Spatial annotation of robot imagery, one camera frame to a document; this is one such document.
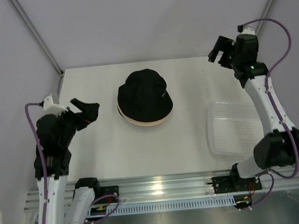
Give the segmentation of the black and beige hat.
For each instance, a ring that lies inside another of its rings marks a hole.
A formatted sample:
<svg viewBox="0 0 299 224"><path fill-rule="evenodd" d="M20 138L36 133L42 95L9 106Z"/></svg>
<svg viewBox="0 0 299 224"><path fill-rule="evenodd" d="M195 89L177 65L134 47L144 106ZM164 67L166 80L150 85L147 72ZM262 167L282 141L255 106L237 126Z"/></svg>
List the black and beige hat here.
<svg viewBox="0 0 299 224"><path fill-rule="evenodd" d="M152 69L132 72L118 88L118 110L133 121L150 123L166 118L173 110L167 83Z"/></svg>

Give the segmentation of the beige bucket hat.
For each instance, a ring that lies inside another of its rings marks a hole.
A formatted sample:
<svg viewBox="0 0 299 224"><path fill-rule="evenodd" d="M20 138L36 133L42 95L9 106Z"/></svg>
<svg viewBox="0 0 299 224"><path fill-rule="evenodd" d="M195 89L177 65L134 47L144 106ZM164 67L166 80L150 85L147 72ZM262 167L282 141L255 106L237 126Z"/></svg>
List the beige bucket hat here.
<svg viewBox="0 0 299 224"><path fill-rule="evenodd" d="M125 115L119 106L117 106L117 110L126 121L128 121L129 123L131 123L133 125L142 126L142 127L154 127L154 126L160 125L161 123L165 122L165 120L167 120L168 117L170 116L170 114L168 114L167 116L165 116L164 118L162 118L160 120L150 121L150 122L142 122L142 121L134 120L134 119L128 117L127 115Z"/></svg>

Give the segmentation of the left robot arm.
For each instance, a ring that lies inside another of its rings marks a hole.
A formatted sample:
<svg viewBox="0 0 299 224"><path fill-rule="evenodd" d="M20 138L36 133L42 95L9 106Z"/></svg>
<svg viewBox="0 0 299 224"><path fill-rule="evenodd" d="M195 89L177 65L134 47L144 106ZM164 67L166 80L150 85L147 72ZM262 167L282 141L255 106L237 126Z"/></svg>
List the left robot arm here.
<svg viewBox="0 0 299 224"><path fill-rule="evenodd" d="M70 102L79 109L78 112L55 104L51 97L35 103L45 111L36 123L29 115L31 104L25 105L24 111L36 141L34 168L39 191L38 224L84 224L89 207L103 196L97 178L81 178L75 185L69 209L65 209L65 189L72 157L69 146L77 131L97 120L100 108L98 103L84 103L76 98Z"/></svg>

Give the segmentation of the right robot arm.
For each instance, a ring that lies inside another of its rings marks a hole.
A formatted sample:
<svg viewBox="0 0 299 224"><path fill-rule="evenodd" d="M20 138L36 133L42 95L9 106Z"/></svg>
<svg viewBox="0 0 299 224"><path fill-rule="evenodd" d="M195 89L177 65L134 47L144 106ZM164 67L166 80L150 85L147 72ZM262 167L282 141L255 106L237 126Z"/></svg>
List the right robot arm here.
<svg viewBox="0 0 299 224"><path fill-rule="evenodd" d="M266 173L291 179L299 171L299 129L284 112L266 64L257 61L258 51L256 34L242 32L236 39L219 36L208 54L213 63L222 53L218 63L234 71L262 123L264 136L254 147L253 155L230 169L228 181L235 190L244 189L249 180Z"/></svg>

